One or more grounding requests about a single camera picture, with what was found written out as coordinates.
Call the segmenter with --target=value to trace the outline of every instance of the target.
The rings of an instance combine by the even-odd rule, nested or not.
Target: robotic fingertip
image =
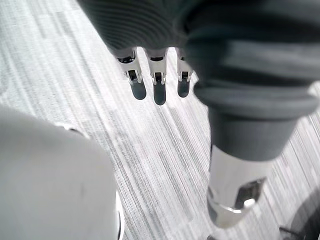
[[[178,81],[177,92],[181,98],[185,98],[189,94],[190,82],[186,80]]]
[[[143,100],[147,96],[147,91],[144,82],[134,82],[130,85],[132,94],[137,100]]]
[[[153,85],[153,98],[157,105],[161,106],[166,102],[166,84],[161,84],[161,82],[156,82]]]

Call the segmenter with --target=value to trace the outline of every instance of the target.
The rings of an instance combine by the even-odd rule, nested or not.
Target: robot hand
[[[320,3],[311,0],[78,0],[118,59],[133,95],[146,96],[136,46],[145,49],[154,100],[166,101],[166,52],[178,53],[178,93],[209,107],[208,212],[236,224],[258,201],[272,160],[318,100]]]

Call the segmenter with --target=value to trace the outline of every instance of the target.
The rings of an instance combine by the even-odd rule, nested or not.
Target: gray striped carpet
[[[206,209],[207,109],[193,94],[178,97],[173,49],[167,102],[157,106],[146,57],[138,53],[148,94],[143,101],[134,99],[74,0],[0,0],[1,104],[80,126],[109,153],[125,240],[275,240],[279,225],[289,227],[315,193],[298,213],[300,224],[306,221],[320,202],[320,112],[299,122],[253,211],[238,226],[218,229]],[[313,91],[319,95],[320,86]]]

